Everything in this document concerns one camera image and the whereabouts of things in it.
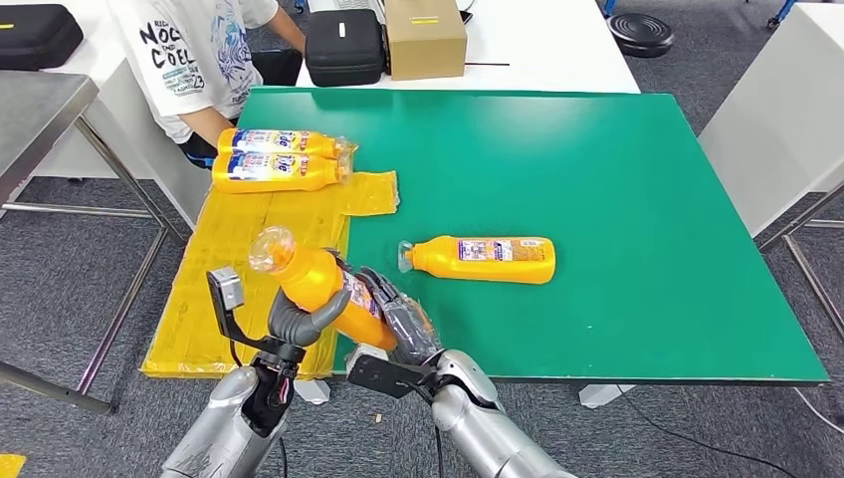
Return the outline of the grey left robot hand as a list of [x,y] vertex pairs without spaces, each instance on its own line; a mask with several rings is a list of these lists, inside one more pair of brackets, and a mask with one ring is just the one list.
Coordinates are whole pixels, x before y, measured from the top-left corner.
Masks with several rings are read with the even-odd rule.
[[308,347],[319,339],[325,328],[341,316],[350,297],[350,292],[341,288],[325,305],[308,312],[301,309],[288,298],[282,288],[279,288],[269,312],[269,333],[272,337],[293,346]]

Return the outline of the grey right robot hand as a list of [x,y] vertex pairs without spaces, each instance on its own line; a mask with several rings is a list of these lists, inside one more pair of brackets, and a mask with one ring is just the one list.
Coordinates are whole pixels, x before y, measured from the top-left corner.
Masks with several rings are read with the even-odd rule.
[[369,267],[362,266],[356,277],[370,291],[395,338],[397,346],[394,355],[398,361],[423,365],[434,360],[444,350],[436,329],[417,301]]

